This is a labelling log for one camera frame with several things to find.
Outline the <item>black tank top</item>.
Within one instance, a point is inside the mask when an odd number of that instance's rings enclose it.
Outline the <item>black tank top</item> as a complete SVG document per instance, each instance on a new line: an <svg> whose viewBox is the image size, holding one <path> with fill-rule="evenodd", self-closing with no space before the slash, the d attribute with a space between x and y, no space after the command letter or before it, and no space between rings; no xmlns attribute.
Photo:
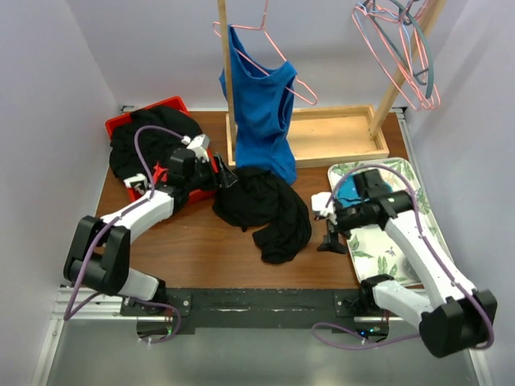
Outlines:
<svg viewBox="0 0 515 386"><path fill-rule="evenodd" d="M312 236L307 205L289 183L269 170L244 166L233 173L237 181L216 193L214 213L243 232L256 228L253 241L264 263L294 260Z"/></svg>

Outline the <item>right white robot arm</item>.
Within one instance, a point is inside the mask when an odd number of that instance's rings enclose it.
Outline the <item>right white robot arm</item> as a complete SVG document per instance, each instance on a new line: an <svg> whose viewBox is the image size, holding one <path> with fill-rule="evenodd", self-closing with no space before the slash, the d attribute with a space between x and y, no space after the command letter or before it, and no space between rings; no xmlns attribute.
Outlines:
<svg viewBox="0 0 515 386"><path fill-rule="evenodd" d="M339 186L352 179L356 187L358 198L348 206L338 200L336 191L311 197L315 218L327 225L320 248L333 252L339 235L350 237L357 228L377 225L403 251L426 293L417 294L393 276L379 274L360 283L360 310L369 316L388 310L402 318L417 328L417 337L439 359L466 349L489 349L494 344L495 296L487 289L477 289L425 232L408 179L397 173L405 187L390 191L382 170L395 171L383 164L365 164L340 178Z"/></svg>

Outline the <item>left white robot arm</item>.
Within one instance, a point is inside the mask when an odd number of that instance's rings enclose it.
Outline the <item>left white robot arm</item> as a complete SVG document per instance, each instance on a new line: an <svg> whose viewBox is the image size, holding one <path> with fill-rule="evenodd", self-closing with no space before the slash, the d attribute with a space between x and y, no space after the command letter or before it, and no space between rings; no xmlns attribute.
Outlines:
<svg viewBox="0 0 515 386"><path fill-rule="evenodd" d="M76 228L64 264L64 278L100 294L138 298L148 315L167 305L163 280L130 267L131 244L156 224L171 218L201 191L231 187L237 176L220 155L202 159L193 150L175 150L153 189L123 209L103 216L83 217Z"/></svg>

